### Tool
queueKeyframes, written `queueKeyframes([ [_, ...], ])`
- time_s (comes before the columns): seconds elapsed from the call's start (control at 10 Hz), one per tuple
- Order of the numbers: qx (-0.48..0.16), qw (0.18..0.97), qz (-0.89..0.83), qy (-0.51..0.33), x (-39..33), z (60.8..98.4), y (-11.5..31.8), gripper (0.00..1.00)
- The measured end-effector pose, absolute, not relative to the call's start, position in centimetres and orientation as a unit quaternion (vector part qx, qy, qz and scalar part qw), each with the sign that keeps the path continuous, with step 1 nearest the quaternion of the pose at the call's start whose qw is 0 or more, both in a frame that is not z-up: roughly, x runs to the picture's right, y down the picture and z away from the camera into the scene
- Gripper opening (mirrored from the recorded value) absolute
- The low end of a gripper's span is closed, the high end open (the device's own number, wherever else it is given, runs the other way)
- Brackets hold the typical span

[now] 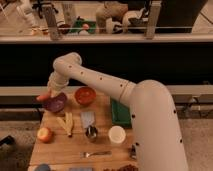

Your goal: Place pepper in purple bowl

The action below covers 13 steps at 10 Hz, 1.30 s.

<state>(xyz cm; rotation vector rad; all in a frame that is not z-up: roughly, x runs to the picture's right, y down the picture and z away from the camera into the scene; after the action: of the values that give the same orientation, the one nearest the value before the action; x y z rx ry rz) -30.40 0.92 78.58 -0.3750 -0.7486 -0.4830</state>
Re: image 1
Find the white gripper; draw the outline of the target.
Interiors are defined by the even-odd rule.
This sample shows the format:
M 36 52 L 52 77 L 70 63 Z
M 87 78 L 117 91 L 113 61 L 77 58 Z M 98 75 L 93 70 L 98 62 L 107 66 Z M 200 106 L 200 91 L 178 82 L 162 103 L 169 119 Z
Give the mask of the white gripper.
M 52 72 L 47 83 L 47 89 L 50 92 L 50 96 L 55 97 L 59 95 L 68 84 L 68 78 L 57 72 Z

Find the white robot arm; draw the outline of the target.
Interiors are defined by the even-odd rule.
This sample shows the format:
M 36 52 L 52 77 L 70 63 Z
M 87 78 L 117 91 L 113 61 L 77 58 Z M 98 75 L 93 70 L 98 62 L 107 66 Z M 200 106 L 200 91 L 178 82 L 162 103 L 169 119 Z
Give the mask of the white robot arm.
M 139 171 L 189 171 L 174 100 L 155 80 L 139 83 L 82 66 L 72 52 L 53 62 L 48 88 L 59 92 L 75 79 L 129 108 Z

